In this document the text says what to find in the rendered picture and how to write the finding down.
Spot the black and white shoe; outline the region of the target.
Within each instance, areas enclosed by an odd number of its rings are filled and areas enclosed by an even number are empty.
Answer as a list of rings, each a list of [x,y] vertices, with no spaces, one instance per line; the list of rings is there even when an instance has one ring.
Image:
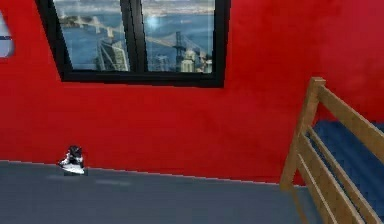
[[[58,166],[70,173],[84,174],[82,148],[80,146],[71,145],[64,158],[58,162]]]

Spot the wooden bed with blue mattress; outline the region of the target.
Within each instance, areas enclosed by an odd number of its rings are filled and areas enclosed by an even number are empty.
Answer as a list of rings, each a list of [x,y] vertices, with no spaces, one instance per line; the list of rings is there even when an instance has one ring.
[[[313,77],[280,178],[300,174],[323,224],[384,224],[384,125],[369,122]]]

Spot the black framed window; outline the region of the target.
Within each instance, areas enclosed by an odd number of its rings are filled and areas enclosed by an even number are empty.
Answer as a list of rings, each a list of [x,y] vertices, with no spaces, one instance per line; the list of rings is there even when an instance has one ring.
[[[221,88],[231,0],[34,0],[62,82]]]

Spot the pale grey wall picture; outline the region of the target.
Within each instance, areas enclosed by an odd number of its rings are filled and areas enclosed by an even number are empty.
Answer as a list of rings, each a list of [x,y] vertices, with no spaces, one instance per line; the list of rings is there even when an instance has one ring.
[[[0,58],[9,58],[14,54],[14,42],[3,13],[0,11]]]

